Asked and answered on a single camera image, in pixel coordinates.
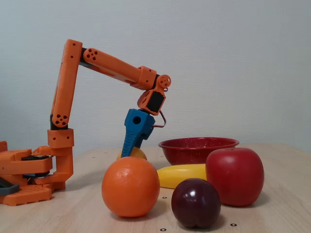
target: yellow fruit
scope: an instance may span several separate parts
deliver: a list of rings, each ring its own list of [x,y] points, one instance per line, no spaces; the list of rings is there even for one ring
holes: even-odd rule
[[[159,169],[157,174],[160,179],[160,186],[164,188],[176,188],[188,178],[200,178],[207,181],[205,164],[167,166]]]
[[[117,160],[121,158],[121,154],[122,154],[122,151],[118,155]],[[133,148],[132,153],[131,153],[130,156],[138,157],[138,158],[142,158],[142,159],[147,160],[147,157],[146,157],[145,153],[140,148],[137,148],[137,147]]]

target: robotic arm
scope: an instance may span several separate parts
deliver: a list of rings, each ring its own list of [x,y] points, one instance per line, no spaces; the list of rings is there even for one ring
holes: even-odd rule
[[[168,75],[158,75],[147,67],[133,67],[95,48],[83,48],[82,43],[67,40],[59,70],[48,130],[48,145],[31,150],[7,150],[6,142],[0,142],[0,203],[25,204],[49,200],[52,191],[64,189],[65,181],[73,174],[73,129],[68,127],[75,83],[79,65],[110,76],[143,90],[137,104],[139,110],[130,109],[125,119],[126,135],[121,157],[130,156],[133,147],[140,148],[155,126],[161,112],[165,92],[171,84]],[[56,157],[56,172],[51,156]]]

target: toy fruit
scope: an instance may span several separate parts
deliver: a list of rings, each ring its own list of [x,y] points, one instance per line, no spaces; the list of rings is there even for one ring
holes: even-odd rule
[[[216,189],[205,180],[187,179],[173,192],[173,214],[187,228],[209,228],[218,219],[220,208]]]
[[[248,148],[219,149],[206,160],[209,182],[222,204],[248,206],[256,201],[264,182],[259,156]]]
[[[150,212],[159,192],[156,169],[147,160],[137,157],[113,162],[102,182],[102,197],[107,208],[123,217],[138,217]]]
[[[160,186],[164,188],[176,188],[182,181],[188,178],[200,178],[207,180],[205,164],[173,165],[157,171]]]
[[[121,154],[122,154],[122,151],[118,155],[117,159],[121,158]],[[143,158],[147,160],[145,153],[140,148],[137,148],[137,147],[133,148],[130,156],[139,157],[139,158]]]

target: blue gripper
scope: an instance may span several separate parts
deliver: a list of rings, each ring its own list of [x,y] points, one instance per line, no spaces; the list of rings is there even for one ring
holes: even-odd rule
[[[134,147],[140,148],[142,141],[150,136],[155,122],[153,116],[142,110],[130,109],[128,111],[124,123],[126,134],[121,158],[130,156]]]

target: red bowl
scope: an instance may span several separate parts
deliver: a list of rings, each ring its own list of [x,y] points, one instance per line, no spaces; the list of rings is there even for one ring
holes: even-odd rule
[[[171,165],[204,164],[208,155],[217,149],[233,148],[238,140],[223,137],[189,137],[159,143]]]

